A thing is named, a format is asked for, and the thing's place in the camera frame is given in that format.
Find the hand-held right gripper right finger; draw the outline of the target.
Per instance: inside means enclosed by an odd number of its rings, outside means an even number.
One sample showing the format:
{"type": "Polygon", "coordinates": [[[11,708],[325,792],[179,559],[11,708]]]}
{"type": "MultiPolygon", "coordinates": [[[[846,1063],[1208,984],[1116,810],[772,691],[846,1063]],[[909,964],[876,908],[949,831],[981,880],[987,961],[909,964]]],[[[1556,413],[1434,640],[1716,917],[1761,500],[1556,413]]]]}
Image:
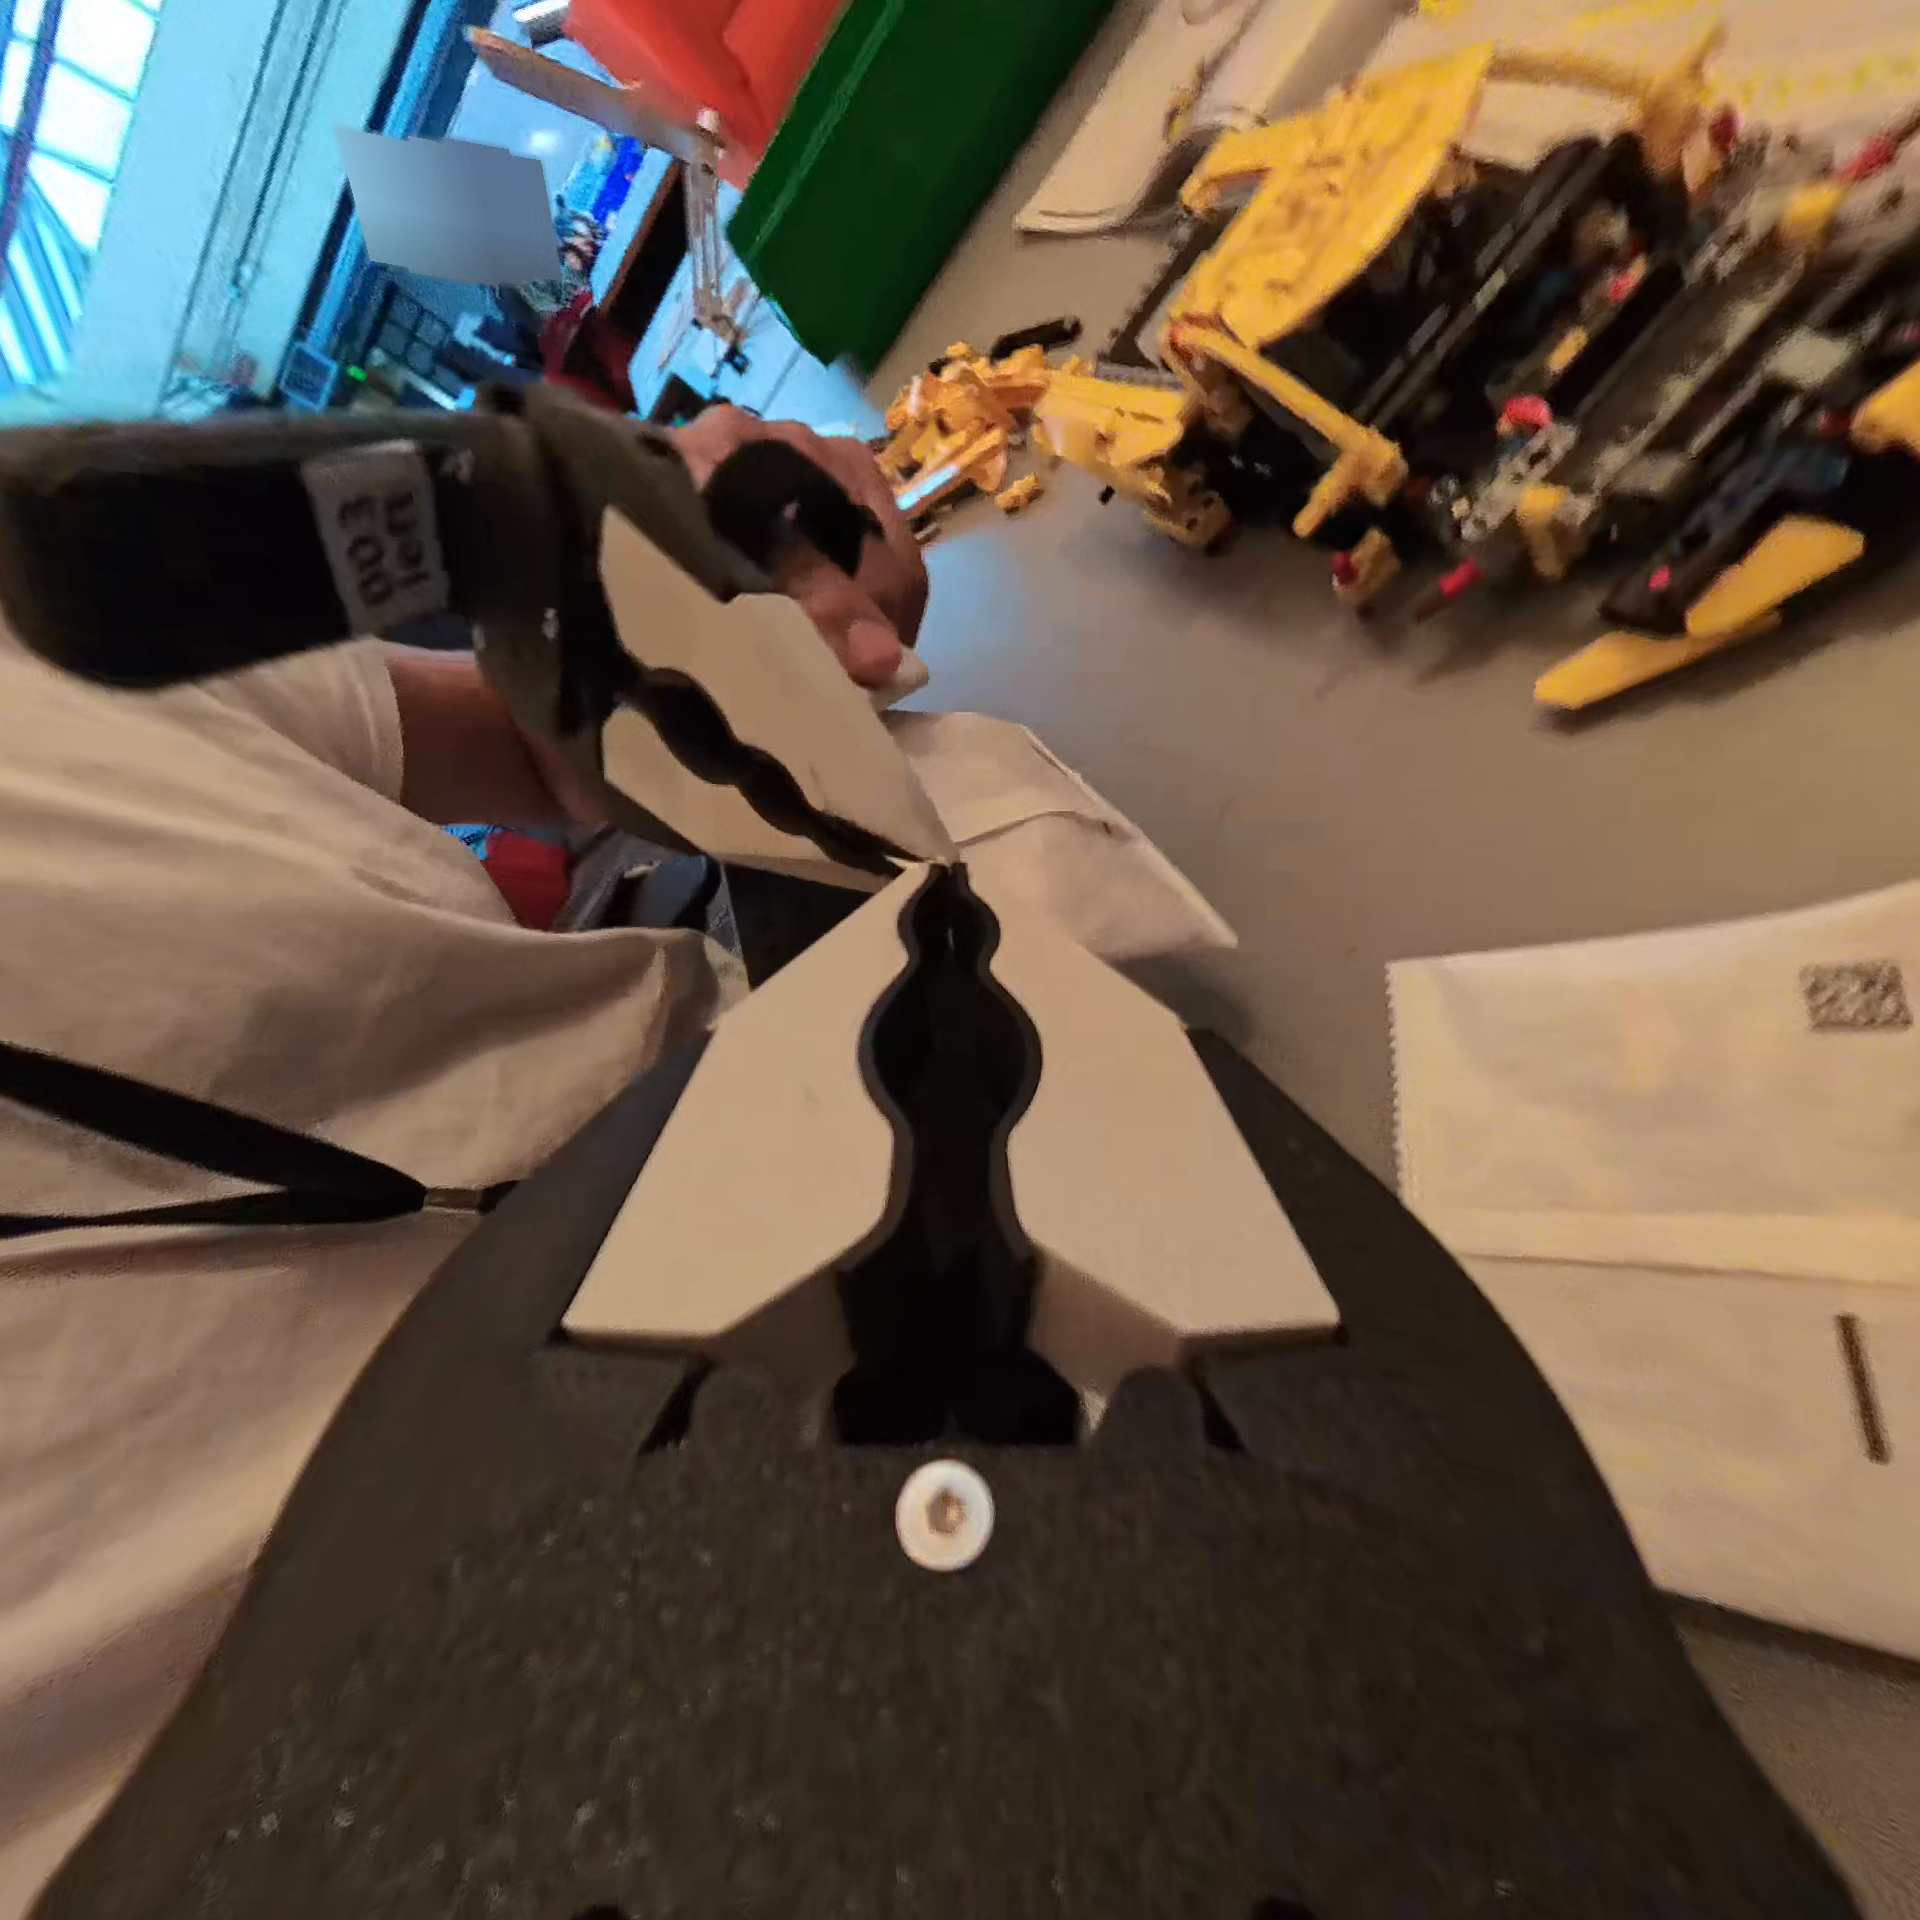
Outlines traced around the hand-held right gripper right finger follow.
{"type": "Polygon", "coordinates": [[[1096,1420],[1130,1376],[1342,1330],[1181,1019],[968,869],[950,1044],[968,1417],[1096,1420]]]}

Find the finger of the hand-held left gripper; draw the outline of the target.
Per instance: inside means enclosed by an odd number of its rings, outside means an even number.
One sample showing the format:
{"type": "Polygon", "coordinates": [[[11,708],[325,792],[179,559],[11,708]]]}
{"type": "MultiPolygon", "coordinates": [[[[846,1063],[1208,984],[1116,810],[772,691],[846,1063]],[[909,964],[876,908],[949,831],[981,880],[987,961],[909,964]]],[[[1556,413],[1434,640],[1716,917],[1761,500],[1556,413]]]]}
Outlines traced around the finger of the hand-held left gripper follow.
{"type": "Polygon", "coordinates": [[[600,548],[632,673],[613,712],[637,712],[692,772],[738,784],[765,818],[841,857],[957,859],[869,695],[794,601],[717,600],[614,509],[600,548]]]}
{"type": "Polygon", "coordinates": [[[906,872],[893,856],[838,856],[800,828],[765,818],[738,784],[692,772],[633,708],[614,708],[605,721],[602,769],[609,787],[649,821],[724,866],[844,889],[880,889],[906,872]]]}

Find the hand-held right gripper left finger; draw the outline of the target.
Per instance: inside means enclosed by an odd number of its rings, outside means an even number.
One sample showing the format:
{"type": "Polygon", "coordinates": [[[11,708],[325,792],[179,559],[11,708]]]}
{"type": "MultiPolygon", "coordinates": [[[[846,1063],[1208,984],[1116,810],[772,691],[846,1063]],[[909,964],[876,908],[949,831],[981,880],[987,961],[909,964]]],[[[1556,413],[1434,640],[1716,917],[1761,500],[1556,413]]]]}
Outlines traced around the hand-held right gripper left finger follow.
{"type": "Polygon", "coordinates": [[[755,987],[699,1063],[563,1316],[586,1347],[851,1359],[836,1285],[889,1218],[897,1124],[859,1044],[908,973],[915,866],[755,987]]]}

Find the small printed paper bag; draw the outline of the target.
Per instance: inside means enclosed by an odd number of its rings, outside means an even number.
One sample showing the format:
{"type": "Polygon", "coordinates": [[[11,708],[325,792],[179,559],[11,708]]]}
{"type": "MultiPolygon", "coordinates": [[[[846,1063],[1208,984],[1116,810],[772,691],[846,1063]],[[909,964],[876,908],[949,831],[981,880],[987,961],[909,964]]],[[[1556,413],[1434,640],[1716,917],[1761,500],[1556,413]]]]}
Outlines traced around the small printed paper bag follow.
{"type": "Polygon", "coordinates": [[[1116,964],[1236,948],[1211,900],[1028,727],[904,708],[882,723],[986,905],[1044,915],[1116,964]]]}

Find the green plastic bin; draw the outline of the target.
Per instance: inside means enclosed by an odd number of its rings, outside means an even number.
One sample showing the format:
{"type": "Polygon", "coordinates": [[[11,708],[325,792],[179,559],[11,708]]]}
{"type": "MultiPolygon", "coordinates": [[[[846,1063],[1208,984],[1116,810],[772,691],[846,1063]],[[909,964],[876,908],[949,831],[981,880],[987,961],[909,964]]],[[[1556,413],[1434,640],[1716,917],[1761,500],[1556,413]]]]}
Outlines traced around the green plastic bin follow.
{"type": "Polygon", "coordinates": [[[873,372],[1112,2],[853,2],[726,243],[819,363],[873,372]]]}

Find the instruction booklet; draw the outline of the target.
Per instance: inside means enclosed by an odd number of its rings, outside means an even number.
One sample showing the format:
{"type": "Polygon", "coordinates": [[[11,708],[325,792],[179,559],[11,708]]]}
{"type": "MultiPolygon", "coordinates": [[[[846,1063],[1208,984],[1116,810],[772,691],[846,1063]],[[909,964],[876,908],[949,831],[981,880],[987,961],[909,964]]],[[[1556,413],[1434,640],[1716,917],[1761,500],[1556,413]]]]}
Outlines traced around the instruction booklet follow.
{"type": "Polygon", "coordinates": [[[1705,39],[1702,80],[1741,128],[1842,147],[1915,103],[1915,2],[1155,5],[1016,227],[1093,236],[1150,219],[1213,138],[1369,69],[1491,41],[1652,74],[1705,39]]]}

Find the yellow black brick car model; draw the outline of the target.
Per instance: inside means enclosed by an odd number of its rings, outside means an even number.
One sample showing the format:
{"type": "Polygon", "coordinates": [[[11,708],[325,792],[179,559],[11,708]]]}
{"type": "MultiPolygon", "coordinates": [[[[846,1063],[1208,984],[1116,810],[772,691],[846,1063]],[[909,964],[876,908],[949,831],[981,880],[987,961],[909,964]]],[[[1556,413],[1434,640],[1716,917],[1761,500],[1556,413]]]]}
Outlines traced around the yellow black brick car model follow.
{"type": "Polygon", "coordinates": [[[1593,713],[1915,559],[1915,101],[1840,141],[1668,69],[1483,43],[1224,140],[1164,308],[1166,525],[1284,519],[1354,608],[1597,560],[1593,713]]]}

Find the person's left forearm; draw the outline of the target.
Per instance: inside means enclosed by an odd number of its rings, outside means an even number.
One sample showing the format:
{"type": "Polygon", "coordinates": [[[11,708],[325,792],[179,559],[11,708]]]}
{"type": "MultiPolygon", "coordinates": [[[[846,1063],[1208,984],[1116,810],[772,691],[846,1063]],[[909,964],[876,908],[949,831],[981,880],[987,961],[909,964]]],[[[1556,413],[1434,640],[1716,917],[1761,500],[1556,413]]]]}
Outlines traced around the person's left forearm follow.
{"type": "Polygon", "coordinates": [[[384,644],[400,721],[400,802],[433,826],[517,833],[602,828],[609,816],[528,739],[467,655],[384,644]]]}

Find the grey desk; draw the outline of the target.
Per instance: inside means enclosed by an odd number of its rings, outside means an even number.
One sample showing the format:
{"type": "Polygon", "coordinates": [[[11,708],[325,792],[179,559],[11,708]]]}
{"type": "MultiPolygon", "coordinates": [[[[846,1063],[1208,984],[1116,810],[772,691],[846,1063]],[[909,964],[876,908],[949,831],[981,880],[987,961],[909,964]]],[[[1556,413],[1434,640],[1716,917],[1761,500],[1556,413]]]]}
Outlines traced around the grey desk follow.
{"type": "Polygon", "coordinates": [[[928,698],[1043,741],[1236,928],[1150,968],[1395,1181],[1386,968],[1826,903],[1915,876],[1915,564],[1570,730],[1568,596],[1348,617],[1281,532],[1200,559],[1074,473],[926,548],[928,698]]]}

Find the person's left hand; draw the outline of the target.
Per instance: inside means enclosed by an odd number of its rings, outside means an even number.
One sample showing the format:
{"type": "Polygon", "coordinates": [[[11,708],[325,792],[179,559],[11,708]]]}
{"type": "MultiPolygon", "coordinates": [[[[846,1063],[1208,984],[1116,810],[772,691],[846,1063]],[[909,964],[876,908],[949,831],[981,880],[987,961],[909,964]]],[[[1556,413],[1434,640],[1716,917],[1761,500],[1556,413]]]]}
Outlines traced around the person's left hand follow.
{"type": "Polygon", "coordinates": [[[788,525],[770,547],[765,577],[794,600],[861,688],[886,688],[920,644],[928,608],[928,568],[897,505],[873,450],[851,435],[822,435],[802,423],[765,421],[717,403],[688,423],[667,426],[670,443],[691,480],[705,490],[714,468],[752,443],[780,443],[830,473],[877,530],[861,538],[854,572],[836,568],[788,525]]]}

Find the pile of yellow brick parts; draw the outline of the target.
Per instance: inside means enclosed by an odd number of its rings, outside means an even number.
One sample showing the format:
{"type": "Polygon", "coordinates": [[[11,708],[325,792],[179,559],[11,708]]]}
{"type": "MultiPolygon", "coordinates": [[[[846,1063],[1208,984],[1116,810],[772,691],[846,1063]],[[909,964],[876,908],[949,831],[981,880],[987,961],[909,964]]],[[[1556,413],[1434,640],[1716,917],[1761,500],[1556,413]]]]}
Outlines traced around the pile of yellow brick parts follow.
{"type": "Polygon", "coordinates": [[[1052,372],[1044,344],[1006,352],[960,344],[901,388],[873,456],[917,536],[973,499],[1016,515],[1041,496],[1043,480],[1018,466],[1052,372]]]}

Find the person in beige shirt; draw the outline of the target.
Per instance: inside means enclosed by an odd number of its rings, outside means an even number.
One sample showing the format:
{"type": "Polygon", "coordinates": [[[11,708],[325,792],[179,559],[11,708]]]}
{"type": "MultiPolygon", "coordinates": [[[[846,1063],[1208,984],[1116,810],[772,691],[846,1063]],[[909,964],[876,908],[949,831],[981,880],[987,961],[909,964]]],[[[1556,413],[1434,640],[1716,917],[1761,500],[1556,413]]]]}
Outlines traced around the person in beige shirt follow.
{"type": "MultiPolygon", "coordinates": [[[[392,655],[187,688],[70,679],[4,635],[4,1040],[508,1185],[745,991],[692,930],[523,928],[430,801],[392,655]]],[[[4,1245],[2,1903],[109,1805],[336,1408],[468,1233],[70,1233],[4,1245]]]]}

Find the white metal stand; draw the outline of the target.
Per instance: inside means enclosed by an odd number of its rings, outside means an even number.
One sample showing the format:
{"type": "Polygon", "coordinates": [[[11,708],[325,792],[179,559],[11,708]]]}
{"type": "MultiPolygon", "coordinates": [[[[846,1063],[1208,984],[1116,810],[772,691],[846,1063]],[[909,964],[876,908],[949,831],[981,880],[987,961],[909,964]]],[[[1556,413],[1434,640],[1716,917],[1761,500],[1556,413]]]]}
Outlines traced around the white metal stand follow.
{"type": "Polygon", "coordinates": [[[467,39],[486,74],[528,98],[570,112],[613,138],[633,138],[682,167],[691,260],[691,323],[717,344],[717,365],[748,372],[745,344],[757,295],[741,304],[726,284],[726,248],[717,189],[731,156],[731,125],[699,103],[691,112],[658,107],[642,87],[597,80],[560,59],[484,28],[467,39]]]}

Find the plain white paper bag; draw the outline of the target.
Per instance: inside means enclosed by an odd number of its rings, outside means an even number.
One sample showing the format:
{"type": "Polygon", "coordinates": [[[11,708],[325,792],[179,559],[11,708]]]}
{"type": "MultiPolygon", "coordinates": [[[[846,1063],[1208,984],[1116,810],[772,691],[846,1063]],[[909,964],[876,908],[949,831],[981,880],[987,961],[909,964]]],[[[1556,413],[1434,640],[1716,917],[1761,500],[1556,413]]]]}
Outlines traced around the plain white paper bag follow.
{"type": "Polygon", "coordinates": [[[1668,1593],[1918,1653],[1918,889],[1387,971],[1400,1191],[1668,1593]]]}

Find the red plastic bin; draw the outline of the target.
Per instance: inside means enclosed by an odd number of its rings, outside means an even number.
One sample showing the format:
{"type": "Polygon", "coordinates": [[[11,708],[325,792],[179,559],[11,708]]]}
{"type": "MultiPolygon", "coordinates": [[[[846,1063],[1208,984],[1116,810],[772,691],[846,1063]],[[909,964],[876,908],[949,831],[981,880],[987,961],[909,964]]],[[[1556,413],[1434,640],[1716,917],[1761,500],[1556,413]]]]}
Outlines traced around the red plastic bin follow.
{"type": "Polygon", "coordinates": [[[720,178],[748,187],[844,2],[572,2],[568,37],[658,112],[726,132],[720,178]]]}

